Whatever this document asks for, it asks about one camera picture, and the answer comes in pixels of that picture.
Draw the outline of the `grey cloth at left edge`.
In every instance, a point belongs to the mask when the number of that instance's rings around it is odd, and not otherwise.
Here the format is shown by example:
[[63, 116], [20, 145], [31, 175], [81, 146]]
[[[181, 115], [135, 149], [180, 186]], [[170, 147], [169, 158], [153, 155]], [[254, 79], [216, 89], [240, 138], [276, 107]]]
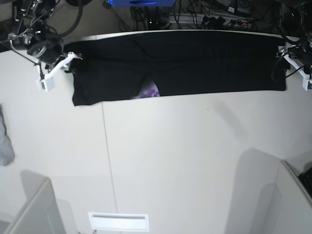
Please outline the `grey cloth at left edge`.
[[11, 141], [7, 135], [2, 106], [0, 107], [0, 165], [8, 166], [15, 159]]

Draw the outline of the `white partition panel right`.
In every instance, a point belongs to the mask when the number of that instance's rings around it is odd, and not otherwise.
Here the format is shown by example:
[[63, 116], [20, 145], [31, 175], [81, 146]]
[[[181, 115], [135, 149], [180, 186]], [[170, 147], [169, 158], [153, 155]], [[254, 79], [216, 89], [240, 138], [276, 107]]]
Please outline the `white partition panel right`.
[[275, 182], [263, 187], [251, 224], [251, 234], [310, 234], [312, 199], [286, 161]]

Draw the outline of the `black T-shirt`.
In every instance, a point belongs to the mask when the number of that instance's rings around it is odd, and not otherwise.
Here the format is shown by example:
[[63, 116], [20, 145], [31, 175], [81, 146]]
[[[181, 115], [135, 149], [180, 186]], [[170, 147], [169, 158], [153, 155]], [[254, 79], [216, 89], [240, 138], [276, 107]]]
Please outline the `black T-shirt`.
[[133, 99], [154, 84], [164, 96], [285, 91], [277, 37], [226, 31], [145, 32], [65, 45], [81, 54], [75, 106]]

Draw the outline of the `white partition panel left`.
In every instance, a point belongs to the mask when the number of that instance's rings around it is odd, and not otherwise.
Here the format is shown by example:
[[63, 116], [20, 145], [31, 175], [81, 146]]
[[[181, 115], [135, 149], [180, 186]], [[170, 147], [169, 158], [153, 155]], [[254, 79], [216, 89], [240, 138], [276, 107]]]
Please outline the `white partition panel left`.
[[49, 177], [29, 170], [20, 173], [26, 201], [16, 215], [0, 213], [2, 234], [77, 234], [71, 205], [56, 198]]

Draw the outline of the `black keyboard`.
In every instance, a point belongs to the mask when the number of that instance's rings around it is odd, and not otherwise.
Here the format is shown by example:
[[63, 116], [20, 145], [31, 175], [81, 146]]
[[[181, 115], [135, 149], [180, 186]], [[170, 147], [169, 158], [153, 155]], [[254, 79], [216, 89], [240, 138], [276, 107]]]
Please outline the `black keyboard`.
[[312, 168], [309, 168], [306, 172], [301, 173], [298, 178], [310, 197], [312, 197]]

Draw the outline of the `white partition panel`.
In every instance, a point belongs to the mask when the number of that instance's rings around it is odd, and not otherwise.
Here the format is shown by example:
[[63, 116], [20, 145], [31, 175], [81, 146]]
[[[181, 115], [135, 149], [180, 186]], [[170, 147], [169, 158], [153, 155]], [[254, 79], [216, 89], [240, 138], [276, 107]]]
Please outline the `white partition panel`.
[[49, 177], [29, 170], [20, 173], [26, 201], [16, 215], [0, 213], [2, 234], [77, 234], [71, 205], [56, 198]]
[[251, 234], [310, 234], [312, 199], [286, 161], [275, 182], [263, 187], [251, 224]]

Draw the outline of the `blue box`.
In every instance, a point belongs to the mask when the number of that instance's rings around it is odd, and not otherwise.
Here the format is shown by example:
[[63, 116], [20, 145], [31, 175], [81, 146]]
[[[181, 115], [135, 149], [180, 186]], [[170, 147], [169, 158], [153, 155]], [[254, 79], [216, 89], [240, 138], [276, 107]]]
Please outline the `blue box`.
[[175, 0], [109, 0], [112, 6], [116, 7], [130, 7], [130, 6], [158, 6], [158, 7], [172, 7]]

